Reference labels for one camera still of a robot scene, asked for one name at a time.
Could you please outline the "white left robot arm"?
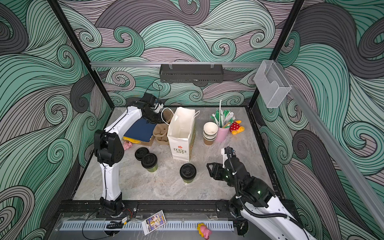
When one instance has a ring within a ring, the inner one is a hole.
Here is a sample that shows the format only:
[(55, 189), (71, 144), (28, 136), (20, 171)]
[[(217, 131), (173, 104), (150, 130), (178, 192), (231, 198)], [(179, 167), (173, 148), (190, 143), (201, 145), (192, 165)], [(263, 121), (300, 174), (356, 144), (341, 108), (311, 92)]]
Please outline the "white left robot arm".
[(103, 193), (100, 203), (108, 215), (121, 216), (124, 210), (122, 192), (119, 186), (120, 161), (124, 156), (123, 136), (137, 122), (144, 118), (150, 123), (162, 121), (160, 111), (163, 103), (150, 104), (136, 101), (128, 106), (123, 114), (110, 126), (97, 130), (94, 134), (95, 156), (100, 164), (103, 177)]

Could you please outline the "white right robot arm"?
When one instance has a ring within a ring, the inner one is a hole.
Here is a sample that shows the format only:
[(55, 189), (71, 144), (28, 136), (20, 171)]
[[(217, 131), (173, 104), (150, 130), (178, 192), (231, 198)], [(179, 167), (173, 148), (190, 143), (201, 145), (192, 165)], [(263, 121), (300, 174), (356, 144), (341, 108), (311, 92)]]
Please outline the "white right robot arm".
[(261, 179), (251, 176), (238, 158), (208, 163), (211, 178), (235, 188), (228, 210), (236, 219), (258, 227), (272, 240), (314, 240), (304, 225), (289, 213), (275, 192)]

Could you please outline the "green paper coffee cup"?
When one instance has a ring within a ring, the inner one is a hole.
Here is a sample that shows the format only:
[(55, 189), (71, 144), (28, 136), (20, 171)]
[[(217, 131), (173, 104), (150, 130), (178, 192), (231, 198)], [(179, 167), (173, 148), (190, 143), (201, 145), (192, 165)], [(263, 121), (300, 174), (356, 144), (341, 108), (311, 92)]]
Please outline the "green paper coffee cup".
[(158, 169), (158, 165), (155, 165), (155, 166), (152, 167), (152, 168), (148, 168), (147, 171), (150, 172), (150, 173), (154, 173), (154, 172), (157, 171), (157, 169)]

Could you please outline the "white paper takeout bag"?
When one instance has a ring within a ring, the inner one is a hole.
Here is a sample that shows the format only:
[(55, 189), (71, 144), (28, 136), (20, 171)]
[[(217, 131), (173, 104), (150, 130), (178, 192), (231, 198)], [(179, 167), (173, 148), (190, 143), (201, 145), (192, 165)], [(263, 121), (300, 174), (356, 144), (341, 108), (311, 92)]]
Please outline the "white paper takeout bag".
[[(173, 114), (168, 123), (163, 118), (165, 110), (170, 110)], [(192, 149), (196, 136), (196, 117), (200, 111), (178, 107), (174, 112), (170, 108), (164, 108), (161, 111), (161, 117), (167, 124), (167, 138), (173, 159), (190, 162), (192, 158)]]

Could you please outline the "black plastic cup lid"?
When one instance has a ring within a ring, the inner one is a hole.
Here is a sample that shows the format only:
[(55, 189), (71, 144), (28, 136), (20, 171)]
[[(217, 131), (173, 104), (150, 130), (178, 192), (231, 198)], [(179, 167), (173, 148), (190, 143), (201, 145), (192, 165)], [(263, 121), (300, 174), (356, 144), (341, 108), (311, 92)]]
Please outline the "black plastic cup lid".
[(158, 164), (158, 158), (155, 154), (149, 153), (145, 155), (141, 161), (143, 168), (152, 168)]

